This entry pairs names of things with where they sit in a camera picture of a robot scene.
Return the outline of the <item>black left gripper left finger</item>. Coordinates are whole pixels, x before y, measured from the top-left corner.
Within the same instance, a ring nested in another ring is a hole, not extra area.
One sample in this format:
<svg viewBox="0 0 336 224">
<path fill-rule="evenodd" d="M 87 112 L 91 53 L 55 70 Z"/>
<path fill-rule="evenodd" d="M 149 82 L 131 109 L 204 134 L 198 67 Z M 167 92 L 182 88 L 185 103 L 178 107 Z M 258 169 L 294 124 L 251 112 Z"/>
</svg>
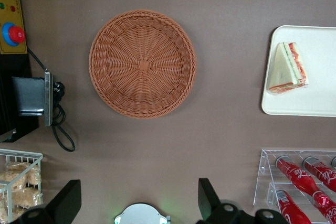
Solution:
<svg viewBox="0 0 336 224">
<path fill-rule="evenodd" d="M 17 223 L 72 223 L 81 209 L 81 181 L 70 180 L 48 203 L 26 210 Z"/>
</svg>

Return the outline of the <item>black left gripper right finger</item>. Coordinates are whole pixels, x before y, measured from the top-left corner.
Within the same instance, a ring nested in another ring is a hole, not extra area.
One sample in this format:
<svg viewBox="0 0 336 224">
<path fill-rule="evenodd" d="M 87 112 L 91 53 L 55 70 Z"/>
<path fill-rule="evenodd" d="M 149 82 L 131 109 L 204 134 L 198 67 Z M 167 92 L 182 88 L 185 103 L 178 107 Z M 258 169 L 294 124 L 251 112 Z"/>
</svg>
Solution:
<svg viewBox="0 0 336 224">
<path fill-rule="evenodd" d="M 198 223 L 267 224 L 288 222 L 282 214 L 271 209 L 259 209 L 251 216 L 238 203 L 231 200 L 220 200 L 207 178 L 198 180 L 198 207 L 202 216 Z"/>
</svg>

